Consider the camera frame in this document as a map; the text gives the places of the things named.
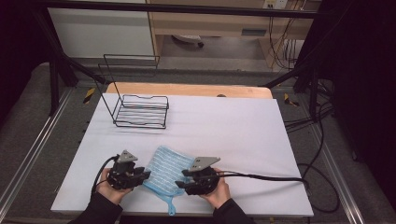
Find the white cabinet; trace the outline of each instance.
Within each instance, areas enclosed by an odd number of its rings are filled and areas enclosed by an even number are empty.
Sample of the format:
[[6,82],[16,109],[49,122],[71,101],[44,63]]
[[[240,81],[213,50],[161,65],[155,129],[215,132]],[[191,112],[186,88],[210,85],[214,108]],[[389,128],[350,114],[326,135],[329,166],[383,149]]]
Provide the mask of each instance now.
[[[145,3],[144,0],[96,1]],[[153,55],[147,12],[49,8],[49,14],[69,57]]]

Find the sleeve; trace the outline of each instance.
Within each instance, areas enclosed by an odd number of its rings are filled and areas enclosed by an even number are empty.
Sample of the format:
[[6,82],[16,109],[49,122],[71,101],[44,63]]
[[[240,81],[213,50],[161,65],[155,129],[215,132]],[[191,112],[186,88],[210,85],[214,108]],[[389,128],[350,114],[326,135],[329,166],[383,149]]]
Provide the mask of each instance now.
[[114,224],[121,212],[121,206],[115,205],[102,194],[95,193],[87,209],[69,224]]
[[255,224],[233,199],[229,199],[219,209],[215,209],[213,218],[216,223],[221,224]]

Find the black wire rack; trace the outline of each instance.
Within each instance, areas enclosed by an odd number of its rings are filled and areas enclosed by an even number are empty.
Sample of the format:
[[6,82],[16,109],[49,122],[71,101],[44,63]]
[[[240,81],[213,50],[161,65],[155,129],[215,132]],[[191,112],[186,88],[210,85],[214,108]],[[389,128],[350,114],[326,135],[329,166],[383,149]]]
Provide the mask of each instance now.
[[[166,96],[139,96],[134,94],[121,94],[117,87],[117,81],[112,72],[114,67],[123,68],[129,66],[136,66],[136,60],[144,60],[143,66],[154,66],[157,68],[159,61],[158,56],[144,56],[144,55],[116,55],[116,54],[105,54],[105,64],[99,63],[98,67],[101,75],[109,77],[110,82],[113,83],[115,90],[118,95],[118,99],[115,104],[110,105],[104,96],[104,86],[100,86],[95,80],[96,87],[98,88],[101,97],[110,113],[113,123],[117,127],[127,128],[150,128],[150,129],[165,129],[166,128],[166,116],[169,109],[169,100]],[[135,74],[130,74],[128,77],[137,77]]]

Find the white table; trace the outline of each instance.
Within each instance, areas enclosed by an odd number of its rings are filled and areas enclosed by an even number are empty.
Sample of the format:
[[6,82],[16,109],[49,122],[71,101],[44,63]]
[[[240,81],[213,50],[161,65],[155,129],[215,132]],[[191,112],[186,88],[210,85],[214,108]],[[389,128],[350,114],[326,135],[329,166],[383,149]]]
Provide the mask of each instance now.
[[[107,93],[106,101],[118,95]],[[93,180],[108,158],[129,150],[146,166],[158,146],[192,157],[221,157],[214,167],[244,174],[300,177],[276,100],[168,95],[165,130],[118,128],[98,104],[76,157],[51,207],[64,214],[85,210]],[[311,217],[313,211],[300,182],[271,182],[227,177],[236,202],[251,217]],[[173,200],[177,216],[210,216],[212,208],[198,196]],[[168,207],[139,186],[121,206],[124,215],[167,216]]]

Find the blue mesh fabric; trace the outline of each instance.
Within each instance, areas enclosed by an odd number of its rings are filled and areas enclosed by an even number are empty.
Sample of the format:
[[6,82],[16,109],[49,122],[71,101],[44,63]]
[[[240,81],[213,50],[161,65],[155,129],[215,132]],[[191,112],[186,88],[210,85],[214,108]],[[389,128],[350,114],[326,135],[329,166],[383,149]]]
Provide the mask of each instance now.
[[172,199],[184,193],[184,189],[180,189],[175,181],[187,181],[187,177],[181,171],[189,169],[193,162],[194,158],[161,146],[157,148],[148,166],[146,166],[146,170],[150,170],[151,175],[143,185],[168,203],[169,216],[176,213]]

